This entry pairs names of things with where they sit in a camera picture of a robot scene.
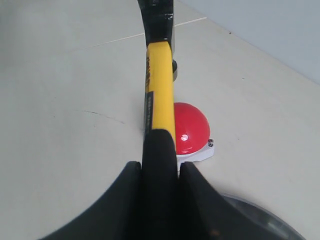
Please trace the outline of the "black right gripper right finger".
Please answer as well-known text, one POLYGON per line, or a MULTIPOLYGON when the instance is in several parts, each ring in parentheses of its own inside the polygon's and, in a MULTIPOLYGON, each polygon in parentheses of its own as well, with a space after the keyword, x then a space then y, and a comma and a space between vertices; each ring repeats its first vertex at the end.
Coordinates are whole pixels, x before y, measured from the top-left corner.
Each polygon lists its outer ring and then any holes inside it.
POLYGON ((191 240, 284 240, 228 203, 193 163, 181 165, 179 183, 191 240))

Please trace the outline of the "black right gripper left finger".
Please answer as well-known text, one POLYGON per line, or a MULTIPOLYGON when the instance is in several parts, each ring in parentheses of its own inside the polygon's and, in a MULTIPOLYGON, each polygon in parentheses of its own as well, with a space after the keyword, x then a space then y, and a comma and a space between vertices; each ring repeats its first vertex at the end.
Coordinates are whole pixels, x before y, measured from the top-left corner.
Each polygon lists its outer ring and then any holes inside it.
POLYGON ((141 164, 128 162, 107 191, 87 210, 44 240, 132 240, 136 236, 136 208, 141 164))

